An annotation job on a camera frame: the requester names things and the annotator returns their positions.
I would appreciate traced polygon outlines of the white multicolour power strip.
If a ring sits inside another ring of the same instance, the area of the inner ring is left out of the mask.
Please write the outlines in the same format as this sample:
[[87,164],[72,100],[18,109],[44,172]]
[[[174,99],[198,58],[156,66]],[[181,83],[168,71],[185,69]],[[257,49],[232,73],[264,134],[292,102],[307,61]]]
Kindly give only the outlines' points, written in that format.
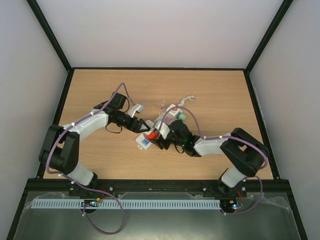
[[162,102],[162,105],[159,109],[159,116],[156,118],[156,120],[153,121],[153,128],[151,128],[149,131],[146,131],[146,132],[143,132],[141,133],[136,139],[135,141],[137,142],[137,147],[140,149],[140,150],[147,150],[149,149],[152,145],[154,145],[153,143],[151,143],[151,140],[148,140],[145,138],[144,134],[149,134],[153,131],[155,131],[156,133],[157,130],[154,128],[154,125],[157,121],[161,121],[161,124],[162,123],[165,123],[164,120],[165,120],[165,117],[166,115],[168,114],[168,112],[170,110],[172,110],[172,108],[170,108],[168,111],[167,111],[167,108],[165,108],[165,101]]

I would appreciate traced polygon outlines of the red cube socket adapter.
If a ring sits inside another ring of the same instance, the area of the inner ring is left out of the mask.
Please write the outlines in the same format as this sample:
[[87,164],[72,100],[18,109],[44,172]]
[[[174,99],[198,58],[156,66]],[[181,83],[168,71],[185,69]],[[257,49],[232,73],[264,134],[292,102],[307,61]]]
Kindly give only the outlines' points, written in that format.
[[151,133],[149,134],[144,134],[144,137],[147,139],[147,140],[154,140],[154,139],[157,139],[159,137],[159,134],[155,131],[152,131]]

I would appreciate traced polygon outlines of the white plug adapter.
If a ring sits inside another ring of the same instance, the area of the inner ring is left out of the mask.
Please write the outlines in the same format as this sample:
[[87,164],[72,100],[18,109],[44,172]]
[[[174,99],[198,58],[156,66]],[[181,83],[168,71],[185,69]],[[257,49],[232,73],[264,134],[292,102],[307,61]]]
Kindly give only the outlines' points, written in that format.
[[150,127],[153,128],[154,123],[151,120],[146,120],[145,123]]

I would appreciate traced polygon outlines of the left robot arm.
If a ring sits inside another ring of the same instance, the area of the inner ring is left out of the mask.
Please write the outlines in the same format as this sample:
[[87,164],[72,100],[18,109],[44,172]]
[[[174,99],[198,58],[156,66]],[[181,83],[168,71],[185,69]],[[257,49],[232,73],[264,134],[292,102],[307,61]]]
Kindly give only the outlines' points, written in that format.
[[48,128],[38,157],[47,170],[54,169],[56,174],[63,175],[72,182],[94,188],[97,174],[79,162],[81,141],[109,124],[136,134],[151,129],[146,121],[135,116],[145,110],[144,105],[134,104],[127,111],[122,111],[129,98],[117,92],[113,92],[111,96],[112,99],[96,105],[77,121],[63,126],[53,124]]

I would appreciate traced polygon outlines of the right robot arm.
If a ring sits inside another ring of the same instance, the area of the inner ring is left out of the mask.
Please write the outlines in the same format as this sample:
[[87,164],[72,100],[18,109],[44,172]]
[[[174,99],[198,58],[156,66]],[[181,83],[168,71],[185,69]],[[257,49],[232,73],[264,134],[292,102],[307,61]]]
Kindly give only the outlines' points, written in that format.
[[270,154],[264,144],[239,127],[225,135],[200,137],[192,134],[182,120],[175,120],[170,125],[158,122],[145,137],[161,150],[170,146],[180,147],[181,153],[190,157],[225,155],[232,166],[217,181],[217,189],[224,196],[234,193],[241,181],[255,177],[266,167]]

